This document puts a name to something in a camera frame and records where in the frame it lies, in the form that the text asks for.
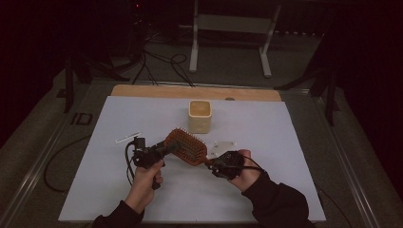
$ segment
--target small white object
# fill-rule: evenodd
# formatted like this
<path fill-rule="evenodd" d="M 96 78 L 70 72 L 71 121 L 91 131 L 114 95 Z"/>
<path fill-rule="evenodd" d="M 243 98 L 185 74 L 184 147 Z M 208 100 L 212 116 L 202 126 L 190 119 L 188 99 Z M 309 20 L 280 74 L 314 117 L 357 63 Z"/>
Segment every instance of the small white object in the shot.
<path fill-rule="evenodd" d="M 235 145 L 237 145 L 236 142 L 217 142 L 217 141 L 215 141 L 213 148 L 211 148 L 207 152 L 206 158 L 208 160 L 216 159 L 219 156 L 223 155 L 228 150 L 230 150 Z"/>
<path fill-rule="evenodd" d="M 137 132 L 137 133 L 134 133 L 134 134 L 132 134 L 132 135 L 129 135 L 129 136 L 126 136 L 126 137 L 124 137 L 123 139 L 121 139 L 121 140 L 115 140 L 115 143 L 117 144 L 117 143 L 121 143 L 121 142 L 124 142 L 124 141 L 126 141 L 126 140 L 129 140 L 129 139 L 131 139 L 131 138 L 135 138 L 135 137 L 139 137 L 139 136 L 141 136 L 142 135 L 142 132 Z"/>

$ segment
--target person's left hand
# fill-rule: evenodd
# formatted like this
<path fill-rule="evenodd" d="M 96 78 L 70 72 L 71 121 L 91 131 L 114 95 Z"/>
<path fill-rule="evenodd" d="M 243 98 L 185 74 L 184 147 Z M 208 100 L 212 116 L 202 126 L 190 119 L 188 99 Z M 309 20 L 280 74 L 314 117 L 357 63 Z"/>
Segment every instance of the person's left hand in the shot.
<path fill-rule="evenodd" d="M 163 182 L 161 167 L 163 167 L 163 160 L 154 163 L 149 169 L 136 168 L 133 185 L 125 199 L 125 203 L 138 214 L 141 214 L 154 198 L 154 190 L 151 187 L 154 177 L 157 183 Z"/>

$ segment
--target dark background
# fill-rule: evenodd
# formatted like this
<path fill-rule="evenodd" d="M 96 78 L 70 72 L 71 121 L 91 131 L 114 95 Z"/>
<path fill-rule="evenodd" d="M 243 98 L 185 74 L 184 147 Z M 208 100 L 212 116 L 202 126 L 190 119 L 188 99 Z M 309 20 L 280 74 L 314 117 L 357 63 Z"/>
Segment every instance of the dark background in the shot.
<path fill-rule="evenodd" d="M 264 13 L 264 7 L 256 11 L 248 7 L 231 10 L 222 7 L 236 6 L 239 1 L 205 2 L 201 10 L 213 13 L 243 16 Z M 264 5 L 264 2 L 250 4 Z M 173 36 L 178 24 L 192 24 L 192 1 L 139 3 L 143 8 L 133 17 L 127 1 L 1 1 L 1 145 L 51 89 L 52 80 L 64 68 L 71 47 L 96 61 L 110 63 L 111 55 L 125 55 L 128 33 L 136 35 L 131 24 L 139 18 Z M 340 7 L 339 3 L 349 4 Z M 296 31 L 308 35 L 326 31 L 312 66 L 336 66 L 338 86 L 344 89 L 376 155 L 403 198 L 400 180 L 403 173 L 403 8 L 399 1 L 368 0 L 353 6 L 350 3 L 287 3 L 278 19 L 277 30 L 280 34 Z M 296 23 L 293 21 L 296 16 L 303 20 Z"/>

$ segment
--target table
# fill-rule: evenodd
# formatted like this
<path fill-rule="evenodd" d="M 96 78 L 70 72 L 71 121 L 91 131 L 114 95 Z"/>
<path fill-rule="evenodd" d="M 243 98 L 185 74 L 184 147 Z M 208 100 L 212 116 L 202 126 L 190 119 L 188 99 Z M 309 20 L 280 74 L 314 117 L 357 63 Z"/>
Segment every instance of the table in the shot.
<path fill-rule="evenodd" d="M 214 141 L 235 141 L 239 147 L 234 149 L 251 149 L 273 181 L 306 196 L 310 220 L 325 220 L 288 110 L 276 91 L 147 85 L 117 85 L 106 99 L 59 220 L 90 221 L 110 214 L 130 189 L 125 143 L 114 141 L 141 131 L 147 146 L 160 142 L 175 127 L 186 128 L 187 105 L 194 99 L 209 99 L 213 106 L 211 131 L 197 135 L 207 148 Z M 164 183 L 144 222 L 256 222 L 250 201 L 205 166 L 190 166 L 171 155 L 164 161 Z"/>

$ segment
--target hand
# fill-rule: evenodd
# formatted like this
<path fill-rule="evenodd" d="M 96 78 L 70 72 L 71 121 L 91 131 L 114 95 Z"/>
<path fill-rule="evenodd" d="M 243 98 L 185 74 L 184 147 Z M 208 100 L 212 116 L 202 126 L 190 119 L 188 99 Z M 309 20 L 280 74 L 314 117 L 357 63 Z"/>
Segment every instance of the hand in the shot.
<path fill-rule="evenodd" d="M 149 169 L 136 168 L 133 185 L 125 203 L 138 214 L 141 214 L 154 198 L 154 190 L 151 187 L 154 177 L 157 183 L 163 182 L 161 167 L 163 167 L 163 160 L 154 163 Z"/>
<path fill-rule="evenodd" d="M 246 158 L 251 159 L 251 151 L 250 150 L 239 150 L 238 151 L 241 155 Z M 254 162 L 249 159 L 245 159 L 244 166 L 255 166 L 258 167 Z M 256 169 L 242 169 L 240 175 L 235 177 L 234 179 L 230 180 L 229 182 L 234 184 L 236 187 L 239 188 L 241 192 L 244 192 L 248 189 L 259 177 L 260 171 Z"/>

